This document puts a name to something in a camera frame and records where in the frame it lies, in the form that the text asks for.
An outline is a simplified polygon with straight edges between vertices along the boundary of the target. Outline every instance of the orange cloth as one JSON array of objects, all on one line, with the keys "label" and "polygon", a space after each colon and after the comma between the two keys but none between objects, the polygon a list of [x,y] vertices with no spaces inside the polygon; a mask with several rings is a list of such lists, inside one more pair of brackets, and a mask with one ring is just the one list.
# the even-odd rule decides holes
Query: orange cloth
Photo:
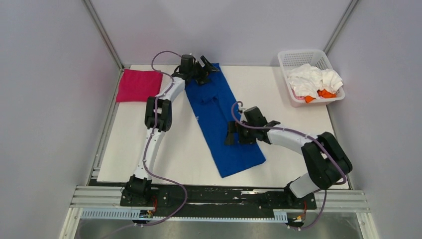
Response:
[{"label": "orange cloth", "polygon": [[326,89],[323,89],[322,91],[318,91],[318,95],[324,98],[336,98],[337,95],[334,93],[328,92]]},{"label": "orange cloth", "polygon": [[[335,98],[335,97],[337,97],[337,95],[335,93],[332,94],[332,93],[328,92],[326,89],[323,89],[322,91],[319,91],[318,90],[318,95],[321,96],[321,97],[324,97],[324,98]],[[309,103],[309,102],[311,102],[313,100],[315,100],[314,97],[312,97],[312,96],[305,96],[305,102],[306,103]]]},{"label": "orange cloth", "polygon": [[311,102],[311,101],[313,101],[313,100],[315,100],[315,98],[314,98],[314,97],[312,97],[312,96],[305,96],[305,102],[306,102],[306,103],[309,103],[309,102]]}]

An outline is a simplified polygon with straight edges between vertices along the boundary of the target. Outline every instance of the white cloth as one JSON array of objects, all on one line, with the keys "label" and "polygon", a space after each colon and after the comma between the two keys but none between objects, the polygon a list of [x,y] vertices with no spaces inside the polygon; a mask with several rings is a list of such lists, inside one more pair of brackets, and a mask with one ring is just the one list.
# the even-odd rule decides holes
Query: white cloth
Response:
[{"label": "white cloth", "polygon": [[322,70],[322,89],[334,94],[342,85],[343,81],[335,70]]},{"label": "white cloth", "polygon": [[320,70],[310,64],[287,71],[286,75],[296,96],[311,96],[320,99],[318,90],[326,89],[334,94],[343,85],[341,77],[334,70]]}]

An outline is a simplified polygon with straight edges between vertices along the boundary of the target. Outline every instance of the white wall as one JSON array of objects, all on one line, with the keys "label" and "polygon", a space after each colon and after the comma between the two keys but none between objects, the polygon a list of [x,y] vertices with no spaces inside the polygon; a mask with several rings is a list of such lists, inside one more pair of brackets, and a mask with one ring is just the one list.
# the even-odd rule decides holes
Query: white wall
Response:
[{"label": "white wall", "polygon": [[173,50],[224,65],[278,65],[281,50],[323,49],[350,0],[92,2],[124,64],[149,64]]},{"label": "white wall", "polygon": [[421,238],[422,2],[365,0],[329,54],[346,98],[329,107],[383,239]]},{"label": "white wall", "polygon": [[80,0],[0,3],[0,238],[57,238],[118,78]]}]

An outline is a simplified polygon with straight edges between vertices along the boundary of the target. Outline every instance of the gray floor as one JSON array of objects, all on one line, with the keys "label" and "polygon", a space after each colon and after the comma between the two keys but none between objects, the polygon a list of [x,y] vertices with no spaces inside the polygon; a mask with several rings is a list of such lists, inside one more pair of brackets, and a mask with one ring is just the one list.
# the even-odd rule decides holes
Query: gray floor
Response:
[{"label": "gray floor", "polygon": [[[316,214],[308,213],[307,222]],[[123,220],[82,220],[80,239],[99,239],[131,224]],[[127,228],[108,239],[362,239],[355,214],[325,213],[311,229],[296,232],[277,223],[164,222],[149,228]]]}]

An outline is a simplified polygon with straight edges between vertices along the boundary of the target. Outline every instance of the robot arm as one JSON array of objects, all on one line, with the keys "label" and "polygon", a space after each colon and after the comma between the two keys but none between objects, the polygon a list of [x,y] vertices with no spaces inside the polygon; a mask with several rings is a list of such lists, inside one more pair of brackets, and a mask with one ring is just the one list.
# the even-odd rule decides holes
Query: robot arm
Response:
[{"label": "robot arm", "polygon": [[150,172],[153,171],[160,143],[172,124],[172,102],[191,79],[203,85],[210,81],[207,78],[209,73],[219,71],[204,56],[201,56],[201,60],[204,66],[201,66],[193,56],[182,55],[180,66],[172,74],[172,82],[158,95],[148,98],[145,110],[147,127],[145,146],[137,168],[122,191],[120,201],[122,206],[145,205],[149,201],[152,178],[145,167]]},{"label": "robot arm", "polygon": [[[145,124],[148,127],[146,132],[146,141],[143,153],[139,159],[137,168],[135,169],[134,176],[136,178],[146,178],[151,180],[151,175],[146,173],[143,166],[143,161],[150,171],[153,170],[155,158],[157,156],[158,147],[160,146],[161,140],[163,139],[167,130],[171,126],[171,103],[185,88],[185,81],[182,78],[174,77],[173,82],[155,97],[150,97],[147,100]],[[154,129],[155,124],[155,101],[157,99],[157,110],[161,111],[158,118],[157,128]]]},{"label": "robot arm", "polygon": [[286,147],[304,157],[308,173],[289,183],[285,189],[294,195],[294,198],[302,198],[309,193],[320,189],[328,189],[342,178],[336,166],[322,153],[317,141],[322,145],[346,175],[352,170],[352,164],[338,144],[334,135],[324,132],[320,135],[300,135],[296,130],[285,127],[274,127],[280,124],[277,121],[267,122],[257,107],[240,111],[241,123],[229,122],[226,145],[234,144],[233,133],[238,133],[239,143],[255,143],[256,140],[268,144]]}]

